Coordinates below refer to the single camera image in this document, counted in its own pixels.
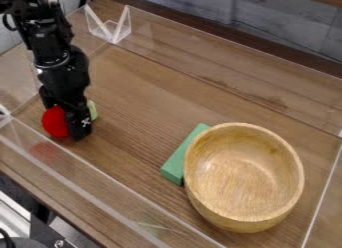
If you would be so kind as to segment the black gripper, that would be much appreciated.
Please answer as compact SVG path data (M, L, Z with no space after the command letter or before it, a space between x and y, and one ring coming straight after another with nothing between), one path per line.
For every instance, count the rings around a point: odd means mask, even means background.
M46 109L53 106L70 109L64 114L68 135L73 140L81 140L92 132L92 119L85 104L85 88L90 84L89 60L82 50L72 46L68 62L37 75L41 82L38 95Z

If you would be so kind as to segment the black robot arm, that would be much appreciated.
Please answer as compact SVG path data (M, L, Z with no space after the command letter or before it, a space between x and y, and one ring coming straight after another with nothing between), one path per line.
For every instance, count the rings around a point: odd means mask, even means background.
M45 110L60 111L64 137L80 140L92 132L85 97L90 84L89 60L72 44L73 32L60 0L0 0L2 24L17 31L41 83L38 95Z

